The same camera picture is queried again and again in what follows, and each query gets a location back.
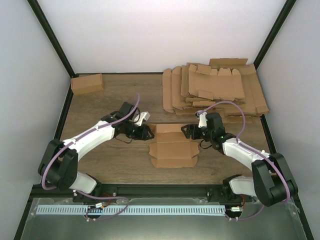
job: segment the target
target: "white backdrop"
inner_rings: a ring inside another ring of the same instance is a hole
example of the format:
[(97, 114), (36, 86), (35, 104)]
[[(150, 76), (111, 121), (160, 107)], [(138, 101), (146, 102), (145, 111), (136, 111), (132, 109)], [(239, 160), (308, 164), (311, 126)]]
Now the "white backdrop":
[(70, 77), (27, 1), (0, 14), (0, 239), (14, 239)]
[(275, 147), (296, 180), (314, 239), (320, 239), (319, 12), (319, 1), (297, 1), (258, 68)]
[(38, 0), (76, 73), (252, 63), (285, 0)]

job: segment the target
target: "gray floor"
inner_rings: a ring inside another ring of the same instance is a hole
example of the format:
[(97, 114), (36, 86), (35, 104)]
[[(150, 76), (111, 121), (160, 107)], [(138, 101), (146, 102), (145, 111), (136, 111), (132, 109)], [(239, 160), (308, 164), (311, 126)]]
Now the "gray floor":
[[(243, 215), (260, 206), (247, 203)], [(118, 216), (86, 222), (83, 216), (29, 216), (23, 240), (305, 240), (296, 209), (284, 204), (265, 208), (251, 220), (229, 222), (223, 216)]]

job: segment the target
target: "robotic arm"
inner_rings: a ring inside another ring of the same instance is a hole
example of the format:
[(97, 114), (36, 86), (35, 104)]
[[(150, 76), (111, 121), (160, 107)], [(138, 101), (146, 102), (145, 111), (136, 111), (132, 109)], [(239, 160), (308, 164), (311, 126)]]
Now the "robotic arm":
[(61, 191), (73, 189), (93, 196), (100, 196), (101, 183), (87, 174), (78, 172), (78, 162), (89, 151), (105, 141), (116, 138), (119, 134), (125, 134), (133, 140), (153, 139), (154, 134), (146, 124), (143, 124), (143, 121), (149, 119), (150, 114), (140, 112), (138, 108), (124, 121), (108, 124), (127, 116), (133, 108), (132, 104), (124, 102), (119, 111), (102, 117), (96, 125), (83, 133), (64, 141), (58, 139), (50, 141), (38, 168), (38, 173), (43, 176), (54, 155), (63, 147), (68, 146), (59, 156), (60, 159), (53, 162), (45, 179)]
[(232, 157), (252, 170), (253, 177), (234, 175), (223, 180), (223, 193), (227, 198), (244, 194), (257, 197), (262, 204), (269, 207), (286, 199), (287, 192), (274, 168), (262, 158), (274, 163), (283, 176), (290, 196), (298, 193), (297, 184), (288, 167), (286, 159), (280, 153), (270, 154), (259, 151), (226, 133), (219, 113), (196, 113), (199, 124), (189, 124), (181, 128), (186, 138), (202, 139), (210, 142), (221, 154)]

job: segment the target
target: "white vent strip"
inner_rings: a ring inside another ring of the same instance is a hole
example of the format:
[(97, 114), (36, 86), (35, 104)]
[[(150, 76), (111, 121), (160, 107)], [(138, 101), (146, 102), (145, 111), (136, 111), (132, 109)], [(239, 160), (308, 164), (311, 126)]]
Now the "white vent strip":
[[(110, 205), (102, 211), (92, 210), (89, 215), (102, 214), (113, 215), (123, 209), (123, 206)], [(88, 206), (83, 205), (39, 205), (36, 210), (37, 215), (84, 215), (88, 211)], [(175, 206), (131, 206), (121, 213), (121, 215), (197, 215), (197, 216), (224, 216), (225, 206), (217, 205), (175, 205)]]

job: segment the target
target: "wooden tabletop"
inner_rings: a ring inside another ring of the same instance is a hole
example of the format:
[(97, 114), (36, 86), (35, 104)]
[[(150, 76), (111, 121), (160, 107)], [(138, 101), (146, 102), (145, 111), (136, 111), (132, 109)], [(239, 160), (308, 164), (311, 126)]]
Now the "wooden tabletop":
[[(123, 102), (136, 102), (151, 114), (149, 123), (196, 123), (190, 116), (177, 116), (163, 110), (162, 76), (160, 74), (104, 74), (104, 91), (75, 95), (65, 121), (61, 140), (74, 137), (95, 125), (101, 117), (118, 110)], [(226, 123), (226, 131), (237, 134), (242, 123)], [(248, 123), (241, 140), (259, 150), (269, 151), (260, 121)], [(221, 184), (235, 174), (250, 176), (251, 171), (238, 161), (216, 150), (202, 149), (192, 168), (155, 168), (149, 155), (149, 141), (126, 144), (116, 139), (104, 142), (79, 162), (78, 170), (102, 183), (122, 184)]]

